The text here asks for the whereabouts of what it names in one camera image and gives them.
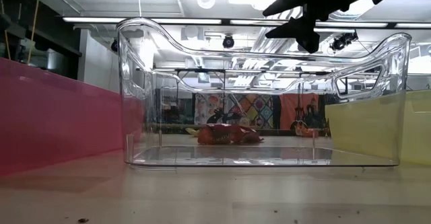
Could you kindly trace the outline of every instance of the ceiling pipe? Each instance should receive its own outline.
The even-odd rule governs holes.
[[[64,2],[70,8],[72,8],[72,10],[74,10],[76,13],[78,13],[78,15],[81,15],[81,12],[78,9],[76,9],[73,5],[71,5],[69,2],[67,2],[66,0],[62,0],[62,2]]]
[[[184,13],[184,8],[183,8],[183,4],[181,3],[181,0],[176,0],[176,2],[178,3],[178,7],[180,8],[180,12],[181,12],[181,16],[185,17],[185,13]]]

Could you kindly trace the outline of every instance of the colorful quilt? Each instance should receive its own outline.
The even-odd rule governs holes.
[[[271,96],[257,94],[196,94],[195,124],[207,124],[211,119],[223,123],[223,116],[233,118],[228,124],[273,128],[273,101]]]
[[[229,112],[242,111],[246,119],[240,124],[255,126],[259,129],[273,128],[273,102],[269,95],[234,94],[238,103],[234,104]]]

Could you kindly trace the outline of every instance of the ceiling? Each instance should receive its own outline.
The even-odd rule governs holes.
[[[63,16],[99,16],[99,17],[217,17],[217,18],[263,18],[262,11],[250,4],[232,4],[229,0],[215,0],[213,7],[204,9],[197,0],[41,0]],[[431,22],[431,0],[384,0],[371,7],[357,20],[366,21],[409,21]],[[113,25],[86,25],[92,36],[105,46],[116,37]],[[165,26],[174,39],[181,42],[184,26]],[[204,32],[233,34],[237,47],[234,50],[250,50],[262,35],[256,27],[201,26]],[[353,42],[346,49],[337,52],[340,57],[360,57],[372,50],[386,37],[399,30],[358,30],[359,41]],[[405,31],[413,36],[415,43],[431,43],[431,30]],[[334,55],[328,49],[329,41],[337,34],[321,34],[319,53]],[[211,38],[212,43],[206,48],[220,49],[222,39]],[[297,44],[290,43],[287,50],[297,51]]]

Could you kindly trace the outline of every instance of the security camera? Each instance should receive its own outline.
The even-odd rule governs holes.
[[[354,33],[345,33],[340,37],[334,38],[334,41],[329,46],[334,52],[343,50],[345,47],[349,46],[353,41],[358,39],[358,35],[356,32]]]
[[[223,47],[232,48],[234,45],[235,45],[235,41],[232,35],[226,35],[223,40]]]
[[[119,51],[119,43],[116,39],[114,39],[114,42],[112,42],[112,44],[110,45],[110,49],[114,52]]]

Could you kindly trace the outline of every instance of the black object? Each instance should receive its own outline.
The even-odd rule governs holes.
[[[116,39],[114,39],[114,42],[110,45],[110,49],[114,52],[119,51],[119,42]]]
[[[214,115],[208,118],[207,124],[216,124],[219,119],[222,119],[223,123],[227,123],[228,120],[239,120],[241,116],[235,112],[224,114],[223,109],[218,108],[214,110]]]
[[[10,19],[7,15],[1,14],[0,15],[0,32],[6,31],[11,25]]]
[[[34,47],[35,47],[35,49],[42,51],[42,52],[46,52],[49,49],[49,47],[42,42],[36,42],[34,44]]]
[[[231,35],[226,35],[223,40],[224,48],[232,48],[235,45],[234,38]]]
[[[78,220],[78,223],[87,223],[89,221],[88,218],[81,218]]]
[[[272,96],[272,105],[273,105],[273,126],[274,129],[280,129],[280,120],[281,120],[281,100],[279,96]]]
[[[340,37],[334,38],[334,41],[329,46],[334,52],[343,50],[345,47],[349,46],[353,41],[358,39],[356,32],[354,33],[344,33]]]
[[[309,53],[319,49],[320,36],[314,32],[316,20],[326,21],[329,14],[337,10],[347,11],[357,0],[276,0],[265,11],[264,16],[275,15],[285,10],[302,6],[303,16],[290,18],[289,22],[266,34],[267,38],[295,38],[297,43]],[[372,0],[376,5],[382,0]]]

